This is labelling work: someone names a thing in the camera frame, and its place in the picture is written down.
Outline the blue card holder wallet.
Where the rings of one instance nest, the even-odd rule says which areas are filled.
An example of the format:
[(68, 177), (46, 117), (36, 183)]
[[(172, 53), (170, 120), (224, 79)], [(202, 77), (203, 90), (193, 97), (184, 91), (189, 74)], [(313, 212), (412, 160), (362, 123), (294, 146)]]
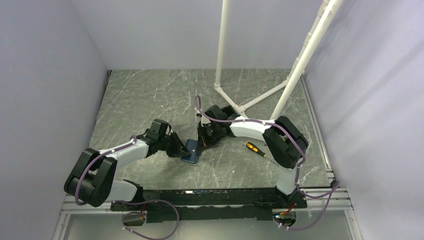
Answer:
[(200, 156), (200, 153), (197, 151), (197, 146), (197, 140), (188, 139), (185, 143), (185, 147), (189, 150), (190, 155), (182, 156), (180, 160), (185, 163), (196, 164)]

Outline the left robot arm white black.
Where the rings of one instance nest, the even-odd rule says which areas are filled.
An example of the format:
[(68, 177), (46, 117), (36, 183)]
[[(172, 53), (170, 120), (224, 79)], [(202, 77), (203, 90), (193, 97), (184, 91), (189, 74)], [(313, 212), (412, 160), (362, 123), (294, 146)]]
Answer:
[(157, 152), (165, 152), (170, 158), (192, 153), (167, 121), (156, 118), (144, 133), (132, 135), (123, 144), (83, 150), (64, 183), (64, 191), (74, 196), (78, 206), (98, 207), (107, 201), (118, 201), (137, 210), (144, 203), (143, 187), (133, 181), (115, 180), (116, 170)]

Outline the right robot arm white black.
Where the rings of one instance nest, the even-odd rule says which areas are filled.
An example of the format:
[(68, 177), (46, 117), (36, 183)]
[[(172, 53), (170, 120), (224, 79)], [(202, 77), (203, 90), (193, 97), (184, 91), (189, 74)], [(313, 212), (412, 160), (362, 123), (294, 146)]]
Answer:
[(197, 125), (198, 152), (214, 147), (226, 137), (264, 142), (279, 166), (276, 203), (287, 208), (295, 201), (298, 168), (309, 143), (286, 116), (271, 120), (247, 118), (237, 114), (230, 105), (223, 108), (212, 105), (205, 112), (198, 109), (196, 115), (201, 118)]

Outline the black card storage box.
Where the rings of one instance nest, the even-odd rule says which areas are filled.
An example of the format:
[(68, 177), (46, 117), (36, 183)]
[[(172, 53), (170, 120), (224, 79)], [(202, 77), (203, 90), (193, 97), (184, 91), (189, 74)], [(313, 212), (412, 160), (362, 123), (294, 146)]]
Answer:
[(222, 107), (221, 111), (225, 113), (227, 119), (230, 119), (232, 116), (235, 116), (236, 118), (240, 116), (240, 114), (238, 114), (231, 105)]

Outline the orange black screwdriver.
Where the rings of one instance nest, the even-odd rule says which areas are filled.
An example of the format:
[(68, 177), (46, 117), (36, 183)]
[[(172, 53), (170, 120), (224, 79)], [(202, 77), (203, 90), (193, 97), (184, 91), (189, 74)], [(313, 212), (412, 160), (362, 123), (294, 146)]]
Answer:
[(245, 145), (251, 152), (253, 152), (253, 153), (255, 153), (255, 154), (257, 154), (257, 155), (259, 155), (259, 156), (261, 156), (262, 158), (264, 158), (264, 159), (268, 159), (268, 160), (270, 160), (271, 162), (273, 162), (273, 163), (275, 163), (276, 164), (276, 162), (275, 161), (273, 161), (270, 157), (268, 157), (267, 156), (267, 154), (265, 153), (265, 152), (263, 152), (262, 150), (260, 150), (256, 145), (254, 145), (253, 143), (251, 143), (251, 142), (247, 142), (246, 143), (246, 145)]

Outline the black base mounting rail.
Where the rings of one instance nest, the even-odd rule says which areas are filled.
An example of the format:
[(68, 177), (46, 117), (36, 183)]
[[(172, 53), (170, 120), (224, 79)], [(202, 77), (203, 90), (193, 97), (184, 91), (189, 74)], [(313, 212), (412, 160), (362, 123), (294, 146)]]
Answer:
[(147, 223), (172, 221), (176, 213), (182, 221), (256, 219), (270, 221), (278, 211), (307, 208), (299, 192), (289, 196), (276, 187), (189, 190), (143, 190), (130, 203), (114, 201), (113, 212), (146, 211)]

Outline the white pvc pipe frame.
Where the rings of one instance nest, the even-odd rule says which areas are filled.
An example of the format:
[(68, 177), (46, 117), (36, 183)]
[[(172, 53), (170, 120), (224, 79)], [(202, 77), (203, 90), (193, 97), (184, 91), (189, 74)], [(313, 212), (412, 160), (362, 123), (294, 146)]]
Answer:
[[(340, 0), (219, 0), (219, 35), (214, 90), (235, 111), (246, 110), (278, 91), (276, 117), (305, 71), (342, 5)], [(222, 87), (223, 69), (288, 69), (287, 77), (245, 104)]]

